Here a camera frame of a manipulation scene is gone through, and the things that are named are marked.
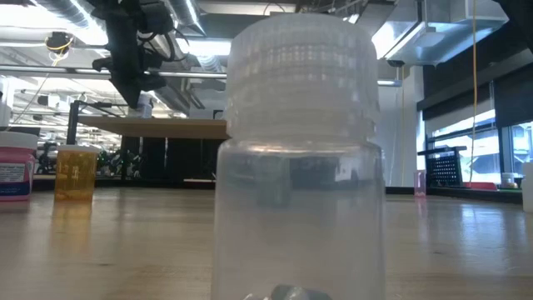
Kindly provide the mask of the silver rectangular air duct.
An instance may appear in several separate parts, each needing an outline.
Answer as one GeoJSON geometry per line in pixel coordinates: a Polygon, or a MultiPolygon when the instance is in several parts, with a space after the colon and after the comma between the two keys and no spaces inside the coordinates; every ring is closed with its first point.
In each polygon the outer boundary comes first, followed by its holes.
{"type": "Polygon", "coordinates": [[[509,21],[493,0],[395,0],[372,37],[379,59],[410,65],[445,63],[509,21]]]}

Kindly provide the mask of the white bottle teal striped label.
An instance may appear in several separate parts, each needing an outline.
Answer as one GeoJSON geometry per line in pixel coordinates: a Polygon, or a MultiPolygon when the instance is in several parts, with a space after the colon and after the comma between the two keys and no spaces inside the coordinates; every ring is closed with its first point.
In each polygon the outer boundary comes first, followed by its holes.
{"type": "Polygon", "coordinates": [[[127,116],[129,118],[151,118],[152,117],[152,97],[150,94],[142,93],[137,102],[136,108],[129,108],[127,116]]]}

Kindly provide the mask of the black perforated cart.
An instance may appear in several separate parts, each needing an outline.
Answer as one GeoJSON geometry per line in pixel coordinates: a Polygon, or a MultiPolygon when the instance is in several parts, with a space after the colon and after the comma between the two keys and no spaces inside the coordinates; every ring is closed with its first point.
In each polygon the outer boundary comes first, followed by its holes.
{"type": "Polygon", "coordinates": [[[466,146],[439,147],[418,152],[426,161],[426,186],[460,188],[463,185],[460,152],[466,149],[466,146]]]}

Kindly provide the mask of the pink bottle white cap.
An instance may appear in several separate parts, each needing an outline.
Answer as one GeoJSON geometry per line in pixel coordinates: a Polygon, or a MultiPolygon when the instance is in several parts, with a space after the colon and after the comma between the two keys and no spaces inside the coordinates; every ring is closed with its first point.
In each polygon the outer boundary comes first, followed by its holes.
{"type": "Polygon", "coordinates": [[[27,201],[32,193],[37,136],[0,132],[0,202],[27,201]]]}

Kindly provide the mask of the silver horizontal pipe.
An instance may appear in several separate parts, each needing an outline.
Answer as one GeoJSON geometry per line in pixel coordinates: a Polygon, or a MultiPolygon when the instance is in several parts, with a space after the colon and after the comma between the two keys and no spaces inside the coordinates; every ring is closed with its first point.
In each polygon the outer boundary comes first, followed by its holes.
{"type": "MultiPolygon", "coordinates": [[[[218,79],[226,80],[227,75],[221,72],[190,72],[190,71],[145,71],[145,75],[159,76],[161,78],[193,78],[193,79],[218,79]]],[[[113,75],[107,69],[101,71],[92,68],[76,67],[49,67],[49,66],[23,66],[0,64],[0,75],[45,77],[46,75],[55,78],[81,78],[81,79],[101,79],[109,78],[113,75]]]]}

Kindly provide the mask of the clear plastic bottle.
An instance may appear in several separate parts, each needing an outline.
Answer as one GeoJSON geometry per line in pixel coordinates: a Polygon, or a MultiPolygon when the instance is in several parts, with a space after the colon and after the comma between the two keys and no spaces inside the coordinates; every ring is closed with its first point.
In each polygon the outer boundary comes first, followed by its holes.
{"type": "Polygon", "coordinates": [[[385,300],[376,50],[361,27],[279,14],[227,64],[211,300],[385,300]]]}

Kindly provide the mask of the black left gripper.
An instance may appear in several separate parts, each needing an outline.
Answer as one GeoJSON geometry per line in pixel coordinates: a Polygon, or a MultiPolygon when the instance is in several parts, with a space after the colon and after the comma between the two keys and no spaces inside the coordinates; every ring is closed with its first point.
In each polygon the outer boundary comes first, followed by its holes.
{"type": "Polygon", "coordinates": [[[109,56],[94,60],[92,68],[113,72],[109,81],[130,108],[137,108],[141,91],[152,91],[167,85],[163,77],[144,74],[149,68],[159,68],[163,56],[144,47],[144,42],[139,43],[135,33],[117,37],[115,42],[106,46],[106,50],[110,52],[109,56]]]}

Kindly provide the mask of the small pink vial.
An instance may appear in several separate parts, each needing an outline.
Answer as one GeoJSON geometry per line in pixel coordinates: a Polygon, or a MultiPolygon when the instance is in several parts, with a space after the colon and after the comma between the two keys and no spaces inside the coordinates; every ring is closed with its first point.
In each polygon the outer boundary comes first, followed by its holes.
{"type": "Polygon", "coordinates": [[[426,171],[417,170],[413,179],[414,196],[424,198],[426,196],[426,171]]]}

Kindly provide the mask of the black ceiling dome device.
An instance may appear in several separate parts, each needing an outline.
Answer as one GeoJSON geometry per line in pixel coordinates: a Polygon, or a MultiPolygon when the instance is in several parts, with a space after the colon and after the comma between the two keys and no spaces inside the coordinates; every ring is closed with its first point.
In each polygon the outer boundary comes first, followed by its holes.
{"type": "Polygon", "coordinates": [[[52,35],[45,39],[46,48],[57,55],[67,54],[74,36],[66,32],[52,32],[52,35]]]}

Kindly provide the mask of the orange bottle white cap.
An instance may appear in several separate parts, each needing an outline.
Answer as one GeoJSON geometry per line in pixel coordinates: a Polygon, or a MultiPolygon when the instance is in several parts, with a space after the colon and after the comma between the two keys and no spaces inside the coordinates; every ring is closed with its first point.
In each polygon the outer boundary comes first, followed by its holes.
{"type": "Polygon", "coordinates": [[[78,145],[58,147],[55,202],[92,201],[97,173],[99,149],[78,145]]]}

